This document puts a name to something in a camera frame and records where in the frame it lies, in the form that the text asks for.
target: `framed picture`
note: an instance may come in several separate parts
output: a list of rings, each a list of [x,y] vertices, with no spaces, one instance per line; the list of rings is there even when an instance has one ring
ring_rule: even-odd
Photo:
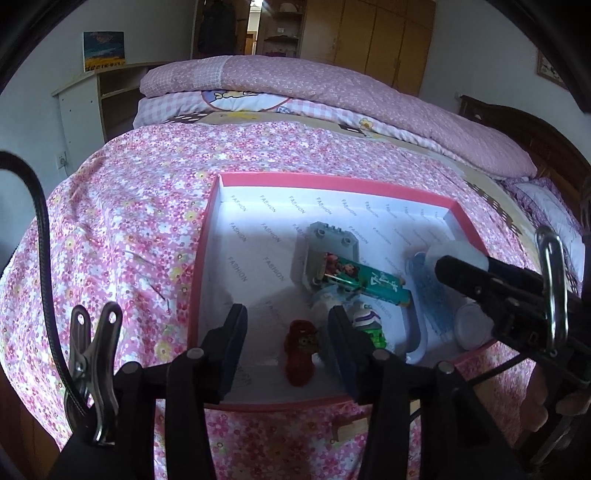
[[[85,72],[123,65],[123,32],[84,32],[83,54]]]
[[[551,63],[548,61],[546,57],[544,57],[543,53],[538,50],[538,67],[536,73],[541,77],[554,82],[556,85],[560,85],[562,88],[566,88],[566,85],[558,75],[558,72],[554,69]]]

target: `black clamp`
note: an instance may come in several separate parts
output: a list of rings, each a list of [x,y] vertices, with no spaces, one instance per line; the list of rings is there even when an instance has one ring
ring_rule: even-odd
[[[64,408],[72,431],[94,430],[92,440],[99,445],[114,442],[118,402],[113,387],[113,363],[123,321],[121,307],[114,301],[104,306],[95,337],[90,341],[92,322],[88,311],[77,305],[70,321],[70,375],[87,404],[94,401],[93,415],[83,416],[66,392]]]
[[[348,394],[374,405],[359,479],[407,477],[412,400],[421,401],[421,478],[525,479],[492,417],[452,364],[418,367],[375,349],[341,306],[331,309],[328,328]]]
[[[112,313],[116,316],[114,323],[108,320]],[[77,307],[73,322],[78,323],[78,314],[87,315]],[[155,401],[165,399],[168,478],[214,480],[204,405],[220,403],[232,387],[248,328],[246,308],[234,304],[223,326],[208,331],[200,348],[191,348],[172,362],[154,367],[126,363],[114,379],[113,375],[109,377],[110,382],[106,374],[109,366],[112,369],[116,343],[109,340],[118,336],[121,309],[112,303],[105,307],[92,342],[97,342],[95,346],[87,336],[89,318],[83,320],[72,330],[72,342],[82,349],[72,355],[71,365],[74,371],[76,362],[82,365],[75,380],[84,398],[97,392],[103,401],[95,400],[90,408],[88,418],[97,420],[94,425],[76,416],[72,402],[66,399],[73,434],[48,479],[153,480]],[[101,352],[112,355],[101,361]]]

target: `white wall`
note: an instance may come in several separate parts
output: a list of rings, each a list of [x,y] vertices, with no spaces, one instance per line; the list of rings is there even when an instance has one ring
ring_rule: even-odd
[[[420,98],[457,112],[455,92],[529,112],[591,161],[591,116],[568,90],[535,73],[537,49],[485,0],[437,0]]]
[[[66,150],[51,93],[82,73],[82,32],[125,32],[128,63],[189,58],[195,0],[88,0],[29,55],[0,95],[0,149],[33,167],[48,195],[63,179],[55,156]],[[0,268],[34,217],[20,181],[0,171]]]

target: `wooden cabinet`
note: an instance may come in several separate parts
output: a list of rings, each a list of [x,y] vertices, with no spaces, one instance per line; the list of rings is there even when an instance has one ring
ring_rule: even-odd
[[[309,0],[300,58],[320,63],[335,62],[336,42],[345,0]]]
[[[407,20],[400,49],[400,63],[394,88],[402,93],[418,95],[431,46],[431,30]]]
[[[388,11],[381,11],[376,16],[365,67],[367,75],[387,85],[394,84],[403,34],[403,17]]]
[[[433,0],[307,0],[300,57],[366,73],[418,95]]]
[[[435,2],[433,0],[408,0],[406,17],[425,28],[433,29]]]
[[[375,13],[373,5],[360,0],[345,0],[335,65],[365,73]]]
[[[407,5],[408,0],[378,0],[378,7],[403,17],[406,15]]]
[[[52,93],[60,104],[68,162],[77,169],[106,142],[133,129],[139,81],[163,63],[129,63],[83,73]]]

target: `black cable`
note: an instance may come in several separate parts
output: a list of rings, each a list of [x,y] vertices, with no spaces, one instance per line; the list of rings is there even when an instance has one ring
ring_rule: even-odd
[[[74,385],[74,381],[72,380],[72,376],[66,365],[66,360],[64,359],[64,354],[61,351],[60,338],[57,333],[56,311],[53,306],[53,291],[51,286],[49,215],[47,213],[43,188],[41,187],[41,183],[33,169],[24,160],[9,152],[0,151],[0,170],[8,170],[17,175],[27,186],[31,197],[33,198],[35,215],[37,216],[37,229],[39,231],[41,302],[43,304],[43,316],[45,317],[45,328],[47,330],[49,348],[56,365],[57,373],[60,376],[61,382],[66,388],[68,395],[72,398],[79,413],[83,416],[87,416],[89,414],[88,406],[86,405],[86,402],[82,400],[80,393]]]
[[[526,358],[528,358],[527,353],[519,353],[518,355],[515,355],[512,359],[507,360],[504,364],[500,364],[498,367],[492,368],[488,372],[484,372],[483,374],[478,375],[477,377],[474,377],[471,380],[468,380],[468,385],[470,385],[471,387],[475,387],[475,386],[491,379],[492,377],[495,377],[495,376],[503,373],[504,371],[509,370],[510,368],[516,366],[517,364],[520,364]],[[410,421],[413,422],[414,420],[416,420],[420,416],[420,414],[421,414],[421,409],[420,408],[416,409],[410,415]]]

